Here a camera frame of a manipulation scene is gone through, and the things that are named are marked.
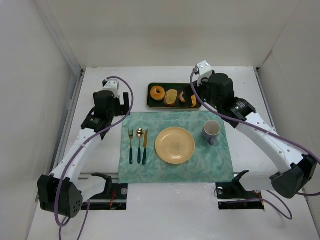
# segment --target gold spoon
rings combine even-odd
[[[140,143],[140,140],[141,138],[144,136],[144,131],[142,130],[142,128],[139,128],[137,131],[136,131],[136,136],[139,138],[139,148],[138,148],[138,164],[141,163],[141,143]]]

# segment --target wire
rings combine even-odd
[[[80,239],[81,234],[82,234],[82,231],[84,230],[84,227],[85,227],[85,224],[86,224],[86,221],[87,221],[87,217],[88,217],[88,214],[89,214],[89,210],[90,210],[90,200],[87,201],[87,207],[86,207],[86,212],[85,212],[84,220],[83,220],[83,223],[82,223],[82,226],[81,226],[79,235],[78,235],[78,237],[77,237],[77,240]],[[63,223],[66,219],[67,219],[67,222],[66,222],[65,224],[68,224],[68,222],[70,221],[71,218],[65,217],[65,218],[63,219],[62,223]],[[62,226],[59,227],[59,240],[62,240],[61,231],[62,231]]]
[[[114,200],[115,200],[116,194],[117,194],[116,190],[113,190],[113,192],[112,192],[112,198],[111,198],[111,200],[110,200],[110,202],[109,202],[110,210],[111,210],[111,208],[112,208],[112,205],[114,204]]]
[[[266,133],[266,134],[269,134],[270,136],[276,138],[276,139],[279,139],[279,140],[282,140],[284,142],[287,142],[293,146],[296,146],[297,148],[303,150],[304,152],[308,153],[310,156],[312,156],[317,162],[318,164],[320,164],[320,159],[313,153],[311,152],[310,150],[308,150],[307,148],[305,148],[304,146],[294,142],[294,141],[291,141],[283,136],[279,136],[277,134],[274,134],[272,132],[269,132],[261,127],[258,127],[256,125],[253,125],[251,123],[248,123],[248,122],[245,122],[245,121],[242,121],[242,120],[239,120],[239,119],[236,119],[236,118],[233,118],[233,117],[229,117],[229,116],[226,116],[226,115],[223,115],[221,113],[218,113],[216,111],[214,111],[212,108],[209,107],[209,105],[205,104],[200,96],[198,95],[196,89],[195,89],[195,86],[193,85],[193,78],[194,78],[194,75],[195,75],[195,72],[196,72],[196,69],[194,69],[191,73],[191,76],[190,76],[190,85],[191,85],[191,89],[196,97],[196,99],[199,101],[199,103],[201,103],[207,110],[209,110],[209,112],[219,116],[220,118],[222,119],[225,119],[225,120],[229,120],[229,121],[233,121],[233,122],[236,122],[236,123],[239,123],[239,124],[244,124],[244,125],[247,125],[249,127],[252,127],[254,129],[257,129],[263,133]],[[301,196],[306,196],[306,197],[316,197],[316,196],[319,196],[320,195],[320,191],[317,192],[317,193],[312,193],[312,194],[308,194],[308,193],[297,193],[297,195],[301,195]]]
[[[255,191],[251,191],[253,194],[257,195],[259,198],[261,198],[261,194],[256,193]]]
[[[261,197],[257,197],[257,198],[250,198],[250,199],[246,199],[246,200],[238,200],[238,201],[228,201],[226,203],[228,204],[240,204],[240,203],[248,203],[248,202],[252,202],[252,201],[264,201],[266,202],[267,204],[271,205],[271,207],[273,207],[277,212],[279,212],[282,216],[284,216],[286,219],[288,220],[292,220],[294,217],[292,215],[292,212],[290,210],[290,208],[287,206],[287,204],[280,198],[278,197],[276,194],[274,194],[273,192],[271,191],[267,191],[268,193],[270,193],[271,195],[273,195],[274,197],[276,197],[283,205],[284,207],[287,209],[288,213],[289,213],[289,216],[285,215],[279,208],[277,208],[273,203],[271,203],[270,201],[264,199],[264,198],[261,198]]]
[[[100,134],[103,134],[103,133],[106,133],[108,132],[111,128],[117,126],[118,124],[122,123],[130,114],[130,112],[132,111],[132,108],[134,106],[134,92],[132,91],[132,88],[129,86],[129,84],[123,80],[121,77],[118,77],[118,76],[109,76],[106,78],[107,80],[110,80],[110,79],[118,79],[120,80],[121,82],[123,82],[128,88],[129,88],[129,91],[131,93],[131,105],[130,105],[130,108],[129,108],[129,111],[127,112],[127,114],[119,121],[117,121],[115,124],[112,124],[111,126],[97,132],[96,134],[92,135],[91,137],[89,137],[86,141],[83,142],[83,144],[79,147],[79,149],[74,153],[74,155],[70,158],[70,161],[68,162],[68,164],[65,166],[63,172],[62,172],[62,175],[61,175],[61,178],[59,180],[59,184],[58,184],[58,187],[57,187],[57,190],[56,190],[56,195],[55,195],[55,202],[54,202],[54,218],[55,218],[55,222],[56,224],[60,227],[60,228],[63,228],[65,227],[68,222],[70,221],[70,218],[68,218],[65,222],[65,219],[60,222],[59,220],[59,213],[58,213],[58,208],[59,208],[59,199],[60,199],[60,194],[61,194],[61,188],[62,188],[62,183],[64,181],[64,178],[66,176],[66,173],[69,169],[69,167],[71,166],[72,162],[75,160],[75,158],[77,157],[77,155],[80,153],[80,151],[84,148],[84,146],[90,142],[93,138],[99,136]],[[89,207],[87,207],[87,210],[86,210],[86,216],[88,215],[88,212],[89,212]],[[80,235],[78,237],[78,239],[80,239],[80,236],[81,236],[81,233],[82,233],[82,230],[85,226],[85,223],[86,223],[86,220],[87,220],[87,217],[84,218],[84,221],[83,221],[83,224],[82,224],[82,228],[81,228],[81,231],[80,231]]]

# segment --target bread slice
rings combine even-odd
[[[178,100],[178,91],[175,89],[170,89],[165,92],[164,104],[168,107],[173,107]]]

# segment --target tray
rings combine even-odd
[[[192,107],[192,104],[188,103],[182,103],[179,100],[179,95],[180,93],[184,90],[184,87],[188,86],[189,83],[159,83],[159,82],[153,82],[150,83],[148,86],[148,97],[147,97],[147,106],[151,109],[188,109],[188,110],[197,110],[199,109],[202,105],[197,101],[195,107]],[[178,100],[176,101],[176,104],[174,106],[167,106],[165,102],[162,101],[156,101],[154,100],[151,95],[150,91],[154,86],[160,86],[164,88],[164,91],[168,91],[170,89],[175,89],[178,91]]]

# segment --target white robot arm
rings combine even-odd
[[[262,132],[254,127],[223,119],[236,130],[250,138],[271,159],[278,169],[272,175],[265,173],[250,173],[243,171],[232,182],[217,183],[220,189],[218,196],[225,199],[250,198],[251,191],[275,190],[285,198],[292,198],[312,178],[317,162],[310,155],[294,148],[286,142],[269,135],[278,135],[256,112],[256,109],[245,99],[235,97],[233,81],[223,73],[215,73],[207,61],[195,66],[197,81],[193,86],[200,98],[214,107],[219,114],[241,120],[260,127]],[[194,93],[191,87],[185,90],[186,100]]]
[[[93,94],[94,108],[81,125],[79,135],[70,151],[49,175],[42,175],[37,182],[40,206],[45,211],[54,212],[56,192],[61,179],[63,182],[58,213],[69,218],[74,218],[79,213],[83,202],[94,195],[109,194],[111,191],[112,179],[102,173],[94,173],[87,180],[79,181],[80,173],[90,159],[90,154],[107,134],[106,132],[99,133],[112,125],[114,117],[126,115],[130,108],[127,92],[123,94],[124,105],[120,104],[118,80],[104,80],[102,86],[102,91]],[[81,146],[83,148],[73,159]],[[64,175],[63,172],[71,161],[72,164]]]

